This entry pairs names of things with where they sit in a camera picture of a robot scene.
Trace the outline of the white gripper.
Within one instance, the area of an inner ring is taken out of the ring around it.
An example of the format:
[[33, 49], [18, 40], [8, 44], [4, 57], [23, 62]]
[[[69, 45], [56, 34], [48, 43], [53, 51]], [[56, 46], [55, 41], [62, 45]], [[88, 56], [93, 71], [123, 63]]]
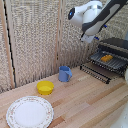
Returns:
[[94, 38], [99, 41], [99, 38], [98, 38], [97, 36], [95, 36], [95, 35], [88, 36], [88, 35], [86, 35], [85, 33], [83, 33], [83, 34], [81, 35], [80, 40], [81, 40], [82, 42], [91, 43]]

